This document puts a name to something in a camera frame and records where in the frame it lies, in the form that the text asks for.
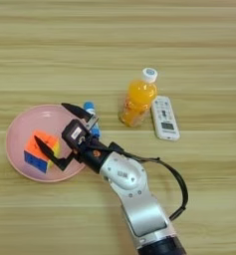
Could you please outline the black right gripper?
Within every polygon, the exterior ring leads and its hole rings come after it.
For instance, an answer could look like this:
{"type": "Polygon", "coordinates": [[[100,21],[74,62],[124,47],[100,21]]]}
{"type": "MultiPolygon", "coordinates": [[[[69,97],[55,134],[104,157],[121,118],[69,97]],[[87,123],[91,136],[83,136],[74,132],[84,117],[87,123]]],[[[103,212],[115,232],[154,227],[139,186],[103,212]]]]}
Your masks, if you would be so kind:
{"type": "MultiPolygon", "coordinates": [[[[96,115],[88,113],[79,106],[68,103],[62,103],[62,106],[76,116],[87,130],[91,130],[99,119],[96,115]]],[[[68,157],[57,158],[53,150],[36,135],[35,141],[41,152],[60,170],[65,170],[71,161],[75,159],[77,162],[88,166],[94,172],[99,173],[101,167],[113,151],[124,152],[124,149],[115,142],[111,142],[109,146],[106,146],[97,137],[82,133],[71,135],[73,152],[68,157]]]]}

